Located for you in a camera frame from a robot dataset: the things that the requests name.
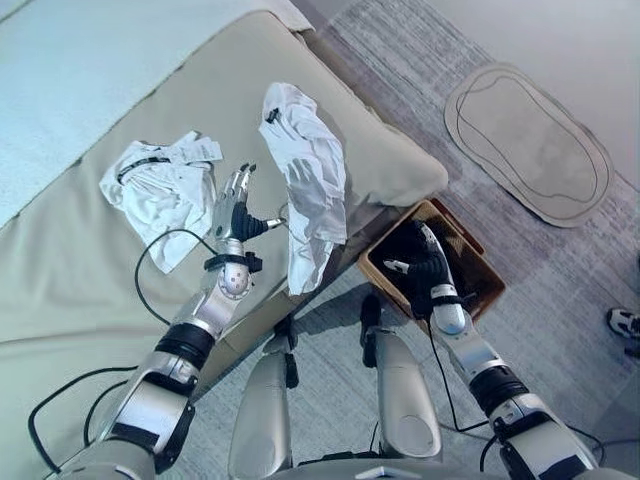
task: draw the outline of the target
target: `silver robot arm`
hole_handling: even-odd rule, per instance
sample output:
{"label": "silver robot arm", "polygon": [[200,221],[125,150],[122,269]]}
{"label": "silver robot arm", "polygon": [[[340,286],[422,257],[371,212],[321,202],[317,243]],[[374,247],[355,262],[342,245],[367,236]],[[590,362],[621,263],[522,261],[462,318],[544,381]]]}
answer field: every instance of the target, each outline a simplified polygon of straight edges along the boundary
{"label": "silver robot arm", "polygon": [[202,289],[175,316],[153,352],[113,402],[100,434],[62,466],[59,478],[155,478],[176,461],[195,409],[190,397],[215,342],[230,325],[262,261],[242,242],[282,223],[247,212],[249,177],[255,166],[234,172],[214,208],[214,248],[205,263]]}
{"label": "silver robot arm", "polygon": [[510,476],[574,478],[598,468],[591,451],[478,334],[462,308],[442,246],[426,225],[420,222],[417,227],[427,261],[408,265],[387,260],[385,265],[425,282],[433,309],[429,328],[489,418]]}

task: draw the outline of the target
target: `sneaker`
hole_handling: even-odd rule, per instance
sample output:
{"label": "sneaker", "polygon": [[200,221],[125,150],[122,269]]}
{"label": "sneaker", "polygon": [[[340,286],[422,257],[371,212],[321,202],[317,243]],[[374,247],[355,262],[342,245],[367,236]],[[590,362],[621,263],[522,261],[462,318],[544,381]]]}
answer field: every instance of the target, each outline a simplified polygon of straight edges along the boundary
{"label": "sneaker", "polygon": [[640,315],[621,308],[607,313],[607,325],[613,333],[624,338],[640,340]]}

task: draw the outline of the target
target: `black joint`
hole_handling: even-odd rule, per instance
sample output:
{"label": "black joint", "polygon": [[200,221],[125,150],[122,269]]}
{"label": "black joint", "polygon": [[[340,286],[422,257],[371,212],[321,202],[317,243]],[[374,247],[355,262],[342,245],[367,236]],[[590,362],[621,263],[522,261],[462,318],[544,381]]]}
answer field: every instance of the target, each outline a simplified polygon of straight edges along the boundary
{"label": "black joint", "polygon": [[204,269],[207,272],[210,272],[212,270],[215,270],[218,267],[223,266],[225,263],[239,263],[240,265],[249,266],[247,258],[243,257],[242,255],[231,255],[228,253],[221,253],[220,255],[216,255],[215,257],[212,257],[206,262],[204,262]]}
{"label": "black joint", "polygon": [[124,440],[144,448],[148,452],[153,452],[158,435],[143,428],[127,425],[126,423],[116,423],[111,429],[109,440]]}
{"label": "black joint", "polygon": [[507,467],[509,472],[509,478],[521,478],[522,480],[534,480],[536,477],[531,473],[531,469],[527,465],[527,462],[520,456],[518,450],[506,442],[500,449],[500,457]]}
{"label": "black joint", "polygon": [[431,305],[437,307],[439,305],[460,305],[462,299],[457,295],[445,295],[431,299]]}
{"label": "black joint", "polygon": [[246,265],[249,268],[249,273],[256,273],[262,270],[262,259],[256,257],[255,252],[245,253]]}
{"label": "black joint", "polygon": [[155,351],[177,355],[200,370],[214,344],[214,338],[202,328],[190,323],[178,323],[169,328]]}
{"label": "black joint", "polygon": [[500,418],[493,423],[493,431],[500,439],[500,442],[504,443],[507,439],[520,435],[522,432],[531,430],[545,422],[553,422],[553,419],[545,412],[532,412],[510,425],[507,425]]}
{"label": "black joint", "polygon": [[231,215],[233,238],[245,242],[263,234],[268,229],[269,225],[267,225],[266,221],[258,220],[249,214],[246,202],[238,202],[234,205]]}
{"label": "black joint", "polygon": [[480,372],[471,380],[469,390],[487,417],[510,398],[529,393],[529,389],[505,365]]}
{"label": "black joint", "polygon": [[167,445],[162,450],[162,453],[155,456],[155,469],[157,474],[167,470],[178,459],[178,456],[182,451],[182,447],[184,446],[184,442],[187,439],[189,427],[191,426],[191,421],[195,414],[195,407],[191,402],[187,402],[184,410],[182,411],[182,415],[180,416],[180,420],[178,420],[171,437],[169,437]]}
{"label": "black joint", "polygon": [[551,465],[546,471],[540,474],[540,480],[560,480],[564,478],[576,478],[587,471],[587,466],[577,455],[565,458]]}
{"label": "black joint", "polygon": [[177,393],[178,395],[184,395],[188,397],[193,393],[198,384],[198,379],[194,376],[189,377],[186,383],[181,383],[175,378],[168,377],[164,373],[159,372],[150,372],[145,375],[144,380],[157,385],[158,387],[162,387],[165,390],[169,390],[171,392]]}

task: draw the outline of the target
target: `robot finger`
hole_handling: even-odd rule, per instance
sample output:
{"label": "robot finger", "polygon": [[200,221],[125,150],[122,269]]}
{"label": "robot finger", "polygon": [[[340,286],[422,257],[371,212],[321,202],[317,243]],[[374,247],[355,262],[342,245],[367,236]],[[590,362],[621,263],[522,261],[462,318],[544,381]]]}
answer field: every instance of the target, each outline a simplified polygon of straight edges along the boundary
{"label": "robot finger", "polygon": [[251,174],[256,171],[256,168],[256,164],[251,165],[249,168],[246,168],[238,178],[238,186],[234,190],[239,202],[247,201],[247,197],[249,196],[249,179],[251,178]]}
{"label": "robot finger", "polygon": [[245,163],[238,170],[236,170],[235,172],[233,172],[231,174],[231,176],[227,180],[227,183],[225,184],[224,190],[223,190],[223,193],[226,196],[228,196],[228,197],[233,196],[234,193],[237,192],[237,190],[238,190],[238,182],[239,182],[240,178],[242,177],[242,175],[244,174],[245,170],[247,170],[247,168],[249,168],[249,164]]}
{"label": "robot finger", "polygon": [[282,217],[267,220],[267,228],[269,230],[273,230],[274,228],[277,228],[284,223],[286,223],[286,220]]}
{"label": "robot finger", "polygon": [[384,264],[385,267],[395,272],[403,273],[405,275],[409,273],[410,265],[408,263],[400,262],[398,260],[384,260],[382,263]]}
{"label": "robot finger", "polygon": [[427,227],[426,223],[424,222],[416,222],[416,223],[418,224],[420,233],[422,234],[423,240],[427,244],[427,246],[437,246],[440,243],[438,242],[438,239],[436,238],[433,231],[429,227]]}

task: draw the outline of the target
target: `crumpled white garment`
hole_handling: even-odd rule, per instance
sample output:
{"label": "crumpled white garment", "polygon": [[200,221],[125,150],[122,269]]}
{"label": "crumpled white garment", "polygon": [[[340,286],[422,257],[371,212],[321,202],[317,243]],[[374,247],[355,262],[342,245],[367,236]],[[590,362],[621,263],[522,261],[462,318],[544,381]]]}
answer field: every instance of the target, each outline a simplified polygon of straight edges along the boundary
{"label": "crumpled white garment", "polygon": [[260,133],[287,182],[289,290],[310,292],[333,246],[347,240],[342,145],[317,117],[316,103],[287,83],[269,86]]}
{"label": "crumpled white garment", "polygon": [[[222,153],[217,142],[197,137],[189,132],[170,146],[133,142],[100,181],[102,194],[124,212],[145,245],[173,228],[201,237],[211,229],[215,189],[210,170]],[[169,162],[133,165],[154,157]],[[156,242],[149,254],[168,273],[197,243],[191,235],[175,233]]]}

